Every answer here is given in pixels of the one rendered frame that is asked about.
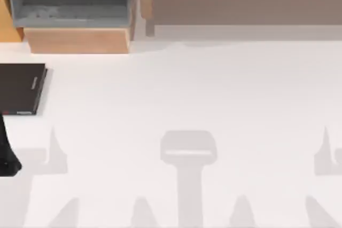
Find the pale wooden drawer front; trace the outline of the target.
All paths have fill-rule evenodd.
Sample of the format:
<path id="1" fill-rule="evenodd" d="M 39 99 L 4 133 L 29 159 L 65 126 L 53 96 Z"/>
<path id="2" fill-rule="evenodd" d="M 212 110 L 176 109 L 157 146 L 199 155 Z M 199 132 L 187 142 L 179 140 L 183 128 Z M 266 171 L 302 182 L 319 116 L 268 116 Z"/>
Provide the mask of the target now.
<path id="1" fill-rule="evenodd" d="M 129 28 L 25 28 L 35 54 L 125 54 L 129 52 Z"/>

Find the black book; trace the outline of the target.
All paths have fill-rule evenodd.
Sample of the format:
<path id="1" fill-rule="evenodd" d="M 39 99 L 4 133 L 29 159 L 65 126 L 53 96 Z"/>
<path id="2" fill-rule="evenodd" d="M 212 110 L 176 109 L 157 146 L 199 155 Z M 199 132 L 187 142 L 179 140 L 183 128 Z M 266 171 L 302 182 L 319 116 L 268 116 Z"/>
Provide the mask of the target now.
<path id="1" fill-rule="evenodd" d="M 44 63 L 0 64 L 0 113 L 36 115 L 47 72 Z"/>

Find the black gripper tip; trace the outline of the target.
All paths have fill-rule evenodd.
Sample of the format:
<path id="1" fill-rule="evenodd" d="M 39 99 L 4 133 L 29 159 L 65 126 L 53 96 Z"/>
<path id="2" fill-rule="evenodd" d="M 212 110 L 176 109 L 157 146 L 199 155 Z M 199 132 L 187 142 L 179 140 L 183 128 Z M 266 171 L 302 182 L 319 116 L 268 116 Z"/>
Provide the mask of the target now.
<path id="1" fill-rule="evenodd" d="M 14 177 L 22 169 L 7 137 L 3 114 L 0 113 L 0 177 Z"/>

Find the wooden cupboard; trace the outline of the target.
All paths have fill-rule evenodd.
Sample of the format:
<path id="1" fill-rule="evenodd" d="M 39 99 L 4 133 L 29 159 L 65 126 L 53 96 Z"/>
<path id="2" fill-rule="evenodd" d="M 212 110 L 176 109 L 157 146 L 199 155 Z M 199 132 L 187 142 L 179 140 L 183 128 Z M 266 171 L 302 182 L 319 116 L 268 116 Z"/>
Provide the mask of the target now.
<path id="1" fill-rule="evenodd" d="M 23 38 L 23 28 L 13 25 L 10 0 L 0 0 L 0 43 L 19 43 Z"/>

